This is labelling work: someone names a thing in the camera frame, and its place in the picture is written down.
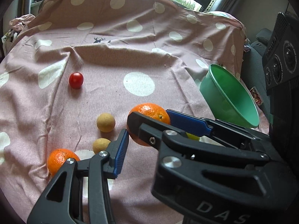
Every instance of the yellow ball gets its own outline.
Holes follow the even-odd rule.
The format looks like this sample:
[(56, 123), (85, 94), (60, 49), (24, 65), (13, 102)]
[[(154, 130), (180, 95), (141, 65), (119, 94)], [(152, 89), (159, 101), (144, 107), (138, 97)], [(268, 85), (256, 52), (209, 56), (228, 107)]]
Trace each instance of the yellow ball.
[(111, 141), (105, 138), (100, 138), (95, 140), (94, 143), (92, 144), (92, 149), (94, 153), (98, 154), (100, 151), (106, 150), (110, 142)]
[(97, 127), (100, 131), (108, 133), (112, 131), (115, 127), (115, 119), (114, 117), (109, 113), (102, 113), (97, 118)]

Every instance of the orange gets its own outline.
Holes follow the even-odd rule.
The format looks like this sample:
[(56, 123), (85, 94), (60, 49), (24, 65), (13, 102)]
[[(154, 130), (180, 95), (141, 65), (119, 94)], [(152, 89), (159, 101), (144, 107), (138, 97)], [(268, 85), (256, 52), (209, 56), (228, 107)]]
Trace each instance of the orange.
[(76, 159), (77, 161), (80, 161), (80, 158), (68, 149), (61, 148), (52, 151), (47, 161), (47, 167), (50, 171), (50, 174), (54, 176), (58, 172), (60, 167), (64, 164), (64, 162), (70, 157)]
[[(169, 124), (170, 125), (170, 118), (169, 115), (167, 114), (167, 112), (159, 105), (153, 104), (153, 103), (144, 103), (144, 104), (140, 104), (135, 106), (134, 108), (131, 109), (131, 111), (129, 112), (139, 112), (141, 114), (144, 114), (148, 117), (151, 117), (155, 120), (159, 120), (163, 123)], [(132, 134), (130, 132), (129, 127), (127, 126), (129, 135), (131, 136), (132, 140), (135, 141), (136, 143), (138, 143), (139, 145), (142, 146), (147, 146), (149, 147), (150, 145), (148, 145), (147, 143), (145, 143), (144, 141), (140, 140), (138, 138), (138, 136)]]

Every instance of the plastic bowl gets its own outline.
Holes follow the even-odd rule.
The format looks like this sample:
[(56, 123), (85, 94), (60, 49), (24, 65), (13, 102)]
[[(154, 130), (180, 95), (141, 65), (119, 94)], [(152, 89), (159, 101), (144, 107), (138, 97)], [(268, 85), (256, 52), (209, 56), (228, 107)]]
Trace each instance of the plastic bowl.
[(226, 69), (212, 64), (199, 90), (216, 119), (256, 128), (259, 115), (252, 97)]

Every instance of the pink cloth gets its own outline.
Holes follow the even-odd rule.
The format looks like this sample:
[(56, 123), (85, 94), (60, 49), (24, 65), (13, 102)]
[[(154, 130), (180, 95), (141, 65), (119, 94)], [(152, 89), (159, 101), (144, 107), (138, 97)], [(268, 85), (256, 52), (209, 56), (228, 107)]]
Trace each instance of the pink cloth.
[[(169, 0), (45, 0), (0, 64), (0, 187), (17, 214), (26, 221), (49, 182), (51, 151), (91, 157), (92, 142), (115, 140), (137, 104), (213, 119), (198, 85), (211, 63), (240, 73), (243, 29)], [(68, 85), (75, 71), (81, 90)], [(116, 119), (111, 133), (96, 127), (103, 112)], [(109, 181), (116, 223), (182, 220), (150, 193), (156, 156), (130, 140), (122, 173)], [(86, 205), (86, 187), (83, 196)]]
[(32, 14), (26, 14), (19, 18), (14, 18), (9, 22), (10, 28), (14, 31), (22, 31), (27, 24), (29, 24), (35, 18)]

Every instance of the red tomato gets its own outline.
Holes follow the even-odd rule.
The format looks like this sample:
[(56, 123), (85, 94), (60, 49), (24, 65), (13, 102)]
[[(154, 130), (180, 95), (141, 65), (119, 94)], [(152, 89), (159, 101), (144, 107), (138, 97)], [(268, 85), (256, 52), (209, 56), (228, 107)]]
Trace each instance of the red tomato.
[(70, 86), (74, 89), (81, 88), (83, 81), (84, 81), (83, 75), (79, 72), (72, 73), (70, 75), (70, 78), (68, 79)]

